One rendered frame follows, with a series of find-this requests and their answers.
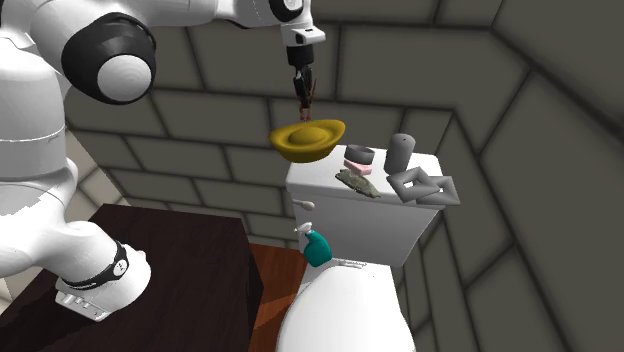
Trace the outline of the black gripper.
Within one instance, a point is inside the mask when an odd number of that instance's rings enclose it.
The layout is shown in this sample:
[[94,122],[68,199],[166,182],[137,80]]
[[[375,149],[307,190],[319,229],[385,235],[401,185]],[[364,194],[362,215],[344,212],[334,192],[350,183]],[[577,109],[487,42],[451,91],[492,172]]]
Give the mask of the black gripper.
[[314,62],[314,48],[312,45],[287,46],[288,64],[296,71],[293,77],[293,85],[300,106],[309,108],[312,100],[313,73],[308,65]]

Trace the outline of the yellow ingot shaped ornament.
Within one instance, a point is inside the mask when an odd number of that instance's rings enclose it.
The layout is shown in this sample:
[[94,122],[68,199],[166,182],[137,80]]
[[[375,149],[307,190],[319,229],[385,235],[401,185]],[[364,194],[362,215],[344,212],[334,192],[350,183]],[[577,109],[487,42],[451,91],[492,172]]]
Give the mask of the yellow ingot shaped ornament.
[[310,163],[327,157],[346,130],[340,120],[306,121],[277,128],[269,140],[279,154],[292,163]]

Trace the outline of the dark grey round bowl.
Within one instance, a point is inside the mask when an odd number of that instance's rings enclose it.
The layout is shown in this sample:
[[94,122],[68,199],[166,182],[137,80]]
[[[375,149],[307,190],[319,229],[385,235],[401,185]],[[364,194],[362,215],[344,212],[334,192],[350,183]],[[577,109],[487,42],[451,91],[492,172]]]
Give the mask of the dark grey round bowl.
[[375,157],[375,151],[365,146],[349,144],[346,146],[344,158],[360,165],[371,165]]

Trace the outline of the pink soap bar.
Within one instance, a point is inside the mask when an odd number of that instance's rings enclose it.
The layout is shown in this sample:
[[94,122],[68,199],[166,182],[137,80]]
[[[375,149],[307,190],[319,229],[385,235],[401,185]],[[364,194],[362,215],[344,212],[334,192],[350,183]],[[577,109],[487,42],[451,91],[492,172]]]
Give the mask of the pink soap bar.
[[370,165],[358,164],[348,159],[344,160],[344,166],[351,170],[353,173],[360,176],[365,176],[372,173],[372,168]]

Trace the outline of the grey-green crumpled rag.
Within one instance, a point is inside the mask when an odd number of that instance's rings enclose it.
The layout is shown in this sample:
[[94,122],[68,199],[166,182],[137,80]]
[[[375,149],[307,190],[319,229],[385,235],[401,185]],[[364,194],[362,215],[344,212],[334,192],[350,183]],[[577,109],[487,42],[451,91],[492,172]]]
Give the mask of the grey-green crumpled rag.
[[350,169],[341,169],[335,174],[335,178],[358,194],[371,199],[381,197],[379,191],[368,179]]

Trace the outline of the grey cylinder shaker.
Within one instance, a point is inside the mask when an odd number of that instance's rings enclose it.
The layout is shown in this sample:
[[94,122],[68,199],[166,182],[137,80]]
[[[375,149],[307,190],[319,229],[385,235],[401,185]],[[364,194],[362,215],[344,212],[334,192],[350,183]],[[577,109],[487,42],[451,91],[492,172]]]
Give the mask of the grey cylinder shaker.
[[415,139],[409,134],[394,134],[386,151],[384,171],[388,175],[405,171],[413,154],[415,144]]

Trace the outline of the grey linked square rings figure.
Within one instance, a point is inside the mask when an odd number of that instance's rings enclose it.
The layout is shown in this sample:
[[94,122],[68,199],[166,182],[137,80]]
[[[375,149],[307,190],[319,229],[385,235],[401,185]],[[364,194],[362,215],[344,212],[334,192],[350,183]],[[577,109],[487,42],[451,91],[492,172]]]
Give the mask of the grey linked square rings figure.
[[386,178],[403,203],[414,201],[425,206],[459,206],[461,204],[451,176],[430,176],[415,167]]

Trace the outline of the white toilet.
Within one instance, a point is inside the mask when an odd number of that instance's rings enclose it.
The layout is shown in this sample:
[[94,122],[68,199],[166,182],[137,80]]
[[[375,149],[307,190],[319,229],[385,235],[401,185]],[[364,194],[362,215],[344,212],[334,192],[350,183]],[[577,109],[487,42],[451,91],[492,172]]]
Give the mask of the white toilet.
[[416,352],[392,270],[404,264],[438,210],[397,197],[386,180],[383,149],[367,177],[379,197],[350,189],[335,177],[344,153],[338,145],[319,161],[289,168],[296,224],[322,235],[333,258],[306,268],[276,352]]

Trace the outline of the teal spray bottle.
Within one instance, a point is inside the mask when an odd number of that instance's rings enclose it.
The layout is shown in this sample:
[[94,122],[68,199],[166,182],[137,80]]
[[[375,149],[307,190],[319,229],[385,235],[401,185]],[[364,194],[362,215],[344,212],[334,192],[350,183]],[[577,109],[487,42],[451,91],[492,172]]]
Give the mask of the teal spray bottle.
[[331,248],[327,240],[317,231],[312,229],[312,223],[306,222],[294,229],[300,239],[305,238],[307,244],[302,254],[308,264],[314,268],[319,267],[333,258]]

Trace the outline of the dark brown robot stand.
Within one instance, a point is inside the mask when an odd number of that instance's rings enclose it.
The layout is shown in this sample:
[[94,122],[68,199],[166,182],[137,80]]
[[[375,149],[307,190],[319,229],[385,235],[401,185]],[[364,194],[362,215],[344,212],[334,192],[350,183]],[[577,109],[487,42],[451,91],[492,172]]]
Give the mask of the dark brown robot stand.
[[91,219],[146,252],[145,292],[93,322],[42,271],[0,314],[0,352],[247,352],[263,284],[240,219],[119,205]]

